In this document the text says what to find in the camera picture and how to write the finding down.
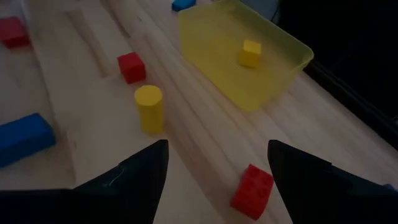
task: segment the yellow plastic bin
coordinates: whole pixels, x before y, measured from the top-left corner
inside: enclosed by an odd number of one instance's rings
[[[180,11],[178,25],[184,57],[244,110],[285,91],[313,58],[308,46],[236,0]],[[244,40],[261,43],[256,68],[238,64]]]

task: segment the wooden table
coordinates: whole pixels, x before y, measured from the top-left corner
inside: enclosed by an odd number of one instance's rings
[[[180,55],[171,2],[0,2],[24,18],[34,47],[1,47],[0,122],[38,111],[58,137],[0,171],[2,189],[80,185],[159,138],[170,140],[170,161],[155,223],[251,223],[229,201],[248,164],[270,171],[270,139],[398,186],[398,152],[304,73],[260,110],[237,109]],[[165,95],[166,132],[158,136],[139,127],[134,90],[143,83],[127,85],[118,71],[116,58],[132,51],[146,65],[146,83]],[[258,223],[291,223],[276,187]]]

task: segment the yellow block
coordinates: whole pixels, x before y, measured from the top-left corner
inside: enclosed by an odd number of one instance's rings
[[[161,133],[164,125],[161,90],[153,85],[144,85],[136,90],[134,97],[142,130],[151,134]]]
[[[238,61],[242,66],[256,68],[260,62],[260,56],[261,44],[251,40],[245,40]]]

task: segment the red cube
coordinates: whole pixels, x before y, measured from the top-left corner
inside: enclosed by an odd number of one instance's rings
[[[9,49],[30,44],[25,28],[16,16],[0,19],[0,40]]]
[[[253,220],[258,220],[266,209],[274,178],[250,164],[231,201],[231,206]]]
[[[145,80],[145,65],[138,54],[133,52],[118,57],[120,72],[128,84]]]

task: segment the toy block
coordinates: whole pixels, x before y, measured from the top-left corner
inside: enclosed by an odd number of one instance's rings
[[[172,4],[172,9],[176,12],[183,9],[188,9],[196,4],[196,0],[175,0]]]
[[[258,220],[266,209],[274,178],[250,164],[231,201],[231,206],[253,220]]]
[[[0,167],[53,146],[55,142],[51,126],[38,113],[3,124],[0,126]]]
[[[9,49],[30,44],[24,26],[15,16],[0,19],[0,40]]]
[[[128,84],[143,81],[146,78],[145,65],[137,53],[118,57],[120,72]]]
[[[261,44],[245,40],[243,42],[243,49],[239,53],[239,64],[249,68],[256,68],[260,62]]]
[[[134,94],[143,131],[156,134],[163,131],[163,94],[153,85],[144,85]]]

